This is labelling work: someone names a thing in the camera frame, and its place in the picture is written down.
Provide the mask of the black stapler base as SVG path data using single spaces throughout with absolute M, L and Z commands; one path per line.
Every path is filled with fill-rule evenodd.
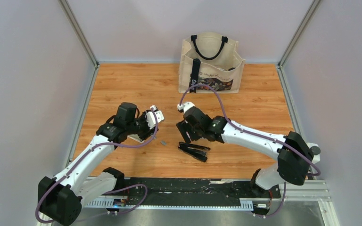
M 184 142 L 179 142 L 178 149 L 201 162 L 207 161 L 207 152 L 211 150 L 211 148 L 207 146 Z

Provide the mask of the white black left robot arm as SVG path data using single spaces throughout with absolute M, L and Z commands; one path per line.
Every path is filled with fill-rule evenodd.
M 116 148 L 140 148 L 150 143 L 164 119 L 155 105 L 141 113 L 135 104 L 121 103 L 116 114 L 98 128 L 79 156 L 52 178 L 41 179 L 35 210 L 37 221 L 69 226 L 77 220 L 81 210 L 99 196 L 128 191 L 124 174 L 112 167 L 92 180 L 87 178 Z

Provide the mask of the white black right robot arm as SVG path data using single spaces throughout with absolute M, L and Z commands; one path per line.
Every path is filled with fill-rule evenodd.
M 223 116 L 211 118 L 192 102 L 177 105 L 183 120 L 176 124 L 186 143 L 206 139 L 239 145 L 258 151 L 276 163 L 258 169 L 252 176 L 250 191 L 256 197 L 264 196 L 269 189 L 283 182 L 297 186 L 304 184 L 310 164 L 320 161 L 321 150 L 317 144 L 308 143 L 300 134 L 271 134 L 243 126 Z

